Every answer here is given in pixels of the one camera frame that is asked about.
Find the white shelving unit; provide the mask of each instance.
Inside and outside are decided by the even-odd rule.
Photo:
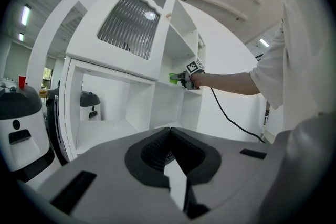
[[[203,42],[203,39],[198,35],[198,46],[197,46],[197,58],[201,64],[205,67],[206,65],[206,47]]]
[[[84,74],[127,84],[124,103],[111,121],[81,121],[80,92]],[[103,142],[149,129],[155,82],[137,76],[72,59],[65,87],[65,121],[72,154],[82,154]]]
[[[137,3],[152,12],[134,16],[132,11],[138,10]],[[116,33],[118,38],[113,36],[113,30],[102,34],[104,27],[109,28],[108,20],[114,23],[119,17],[120,20],[128,17],[123,22],[125,27],[120,27],[124,34]],[[154,25],[151,20],[156,19],[156,31],[148,31],[149,26]],[[149,33],[148,36],[135,30],[142,29],[136,25],[141,26],[142,22],[147,25],[144,33]],[[131,42],[138,37],[153,40],[147,59],[130,49]],[[205,66],[205,47],[199,48],[198,39],[198,30],[179,0],[96,1],[70,41],[62,72],[60,99],[64,102],[60,104],[60,110],[64,110],[64,114],[60,116],[60,125],[69,159],[100,143],[157,127],[196,130],[203,90],[188,91],[180,83],[170,83],[170,73],[185,71],[186,65],[195,60]],[[122,102],[120,107],[123,108],[113,111],[117,115],[115,119],[80,121],[84,74],[128,85],[127,90],[120,93],[122,97],[112,96]]]
[[[192,51],[197,54],[198,31],[180,0],[175,0],[171,24],[180,33]]]
[[[202,95],[155,85],[150,129],[183,127],[196,130]]]

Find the hand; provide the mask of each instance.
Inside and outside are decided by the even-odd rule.
[[[196,74],[191,75],[190,80],[195,83],[195,86],[196,86],[197,89],[199,89],[200,86],[203,85],[204,75],[205,74],[203,74],[203,73],[196,73]]]

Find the white wall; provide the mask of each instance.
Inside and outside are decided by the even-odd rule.
[[[254,56],[225,26],[201,10],[187,3],[183,5],[206,45],[207,73],[249,72],[256,66]],[[231,120],[250,132],[261,134],[266,110],[266,99],[261,94],[246,96],[218,90],[215,93]],[[204,87],[197,131],[233,140],[257,141],[225,119],[208,87]]]
[[[82,90],[93,92],[99,97],[101,119],[111,121],[125,119],[129,87],[125,82],[85,74]]]
[[[31,50],[12,42],[9,49],[4,77],[19,82],[19,76],[25,76]]]
[[[0,78],[4,76],[7,56],[11,44],[12,44],[11,38],[4,35],[0,35]]]
[[[58,87],[58,81],[61,79],[63,65],[64,60],[56,59],[54,70],[52,72],[53,76],[51,77],[51,86],[50,86],[51,89],[55,89]]]
[[[248,19],[243,22],[236,36],[247,44],[255,39],[271,26],[282,20],[284,11],[284,4],[280,0],[264,0],[260,9]]]

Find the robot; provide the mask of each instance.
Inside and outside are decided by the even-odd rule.
[[[178,80],[188,90],[198,90],[190,77],[196,73],[204,73],[204,66],[197,60],[186,66],[186,71],[170,76],[171,80]]]
[[[153,129],[99,144],[38,193],[25,190],[54,223],[282,223],[330,169],[335,116],[306,120],[273,145]],[[187,177],[183,211],[164,175],[169,152]]]
[[[61,167],[42,108],[34,88],[0,81],[0,152],[12,176],[32,189]]]

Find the white shelf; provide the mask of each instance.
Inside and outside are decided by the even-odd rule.
[[[155,85],[150,128],[183,127],[196,130],[202,96]]]
[[[187,94],[197,94],[197,95],[202,95],[203,94],[203,90],[202,89],[195,90],[195,91],[190,91],[190,90],[186,89],[185,87],[183,87],[180,82],[178,82],[178,84],[175,85],[175,84],[170,83],[169,81],[168,82],[166,82],[166,81],[157,81],[156,85],[158,87],[161,87],[161,88],[169,88],[169,89],[175,90],[175,91],[183,91],[183,92],[185,92]]]
[[[197,53],[198,31],[180,0],[176,0],[173,8],[171,25],[187,42],[192,51]]]
[[[157,127],[155,127],[155,129],[163,128],[163,127],[183,128],[178,121],[174,121],[174,122],[171,122],[171,123],[168,123],[168,124],[163,124],[161,126],[157,126]]]
[[[137,132],[127,120],[81,121],[77,135],[76,153],[83,154],[96,145]]]
[[[171,24],[169,25],[164,53],[172,59],[183,59],[196,56],[186,40]]]
[[[198,39],[203,41],[203,39],[201,38],[200,35],[198,35]],[[206,48],[205,48],[205,46],[203,46],[203,47],[199,46],[198,42],[197,42],[197,58],[202,63],[202,65],[205,67],[205,64],[206,64],[206,62],[205,62]]]

